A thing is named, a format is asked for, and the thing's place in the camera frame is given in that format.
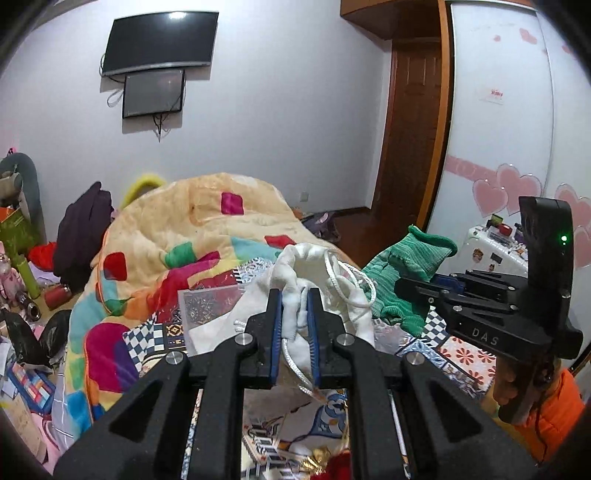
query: monitor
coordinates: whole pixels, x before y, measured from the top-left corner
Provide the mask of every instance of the monitor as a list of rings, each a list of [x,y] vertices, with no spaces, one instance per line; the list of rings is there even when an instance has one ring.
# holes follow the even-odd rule
[[[161,12],[113,22],[102,76],[210,65],[218,12]]]
[[[125,76],[123,118],[180,112],[183,90],[183,69],[130,73]]]

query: hand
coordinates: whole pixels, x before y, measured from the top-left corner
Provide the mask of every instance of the hand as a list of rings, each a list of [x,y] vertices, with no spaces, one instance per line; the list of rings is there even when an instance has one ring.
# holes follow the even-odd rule
[[[513,384],[516,377],[517,374],[511,363],[500,356],[496,357],[495,386],[492,390],[492,398],[499,405],[506,405],[509,400],[517,396],[517,387]]]

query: brown door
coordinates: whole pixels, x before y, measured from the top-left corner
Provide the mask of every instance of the brown door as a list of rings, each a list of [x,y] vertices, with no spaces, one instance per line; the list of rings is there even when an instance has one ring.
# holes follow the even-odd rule
[[[416,222],[425,193],[439,114],[441,45],[406,44],[392,54],[376,213],[391,226],[391,241],[396,242]]]

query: green sweater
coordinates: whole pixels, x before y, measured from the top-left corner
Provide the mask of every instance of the green sweater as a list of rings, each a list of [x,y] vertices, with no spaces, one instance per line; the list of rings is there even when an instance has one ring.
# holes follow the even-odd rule
[[[414,225],[409,226],[407,236],[378,254],[363,269],[374,281],[377,291],[373,316],[390,325],[400,323],[403,330],[420,337],[429,308],[399,299],[394,293],[394,284],[400,277],[430,281],[439,265],[456,253],[457,246],[449,238],[429,235]]]

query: screw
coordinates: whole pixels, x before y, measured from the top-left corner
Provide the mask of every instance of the screw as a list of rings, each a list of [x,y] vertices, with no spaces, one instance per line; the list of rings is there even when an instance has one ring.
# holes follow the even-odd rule
[[[239,333],[238,335],[236,335],[234,337],[234,341],[238,344],[238,345],[248,345],[249,343],[252,342],[252,335],[250,333]]]
[[[422,365],[425,363],[425,356],[421,352],[409,352],[404,355],[404,358],[411,365]]]
[[[355,341],[355,337],[350,333],[341,333],[337,338],[336,342],[342,346],[352,345]]]
[[[183,361],[183,353],[175,350],[174,352],[168,352],[166,354],[166,363],[170,365],[178,365],[180,362]]]

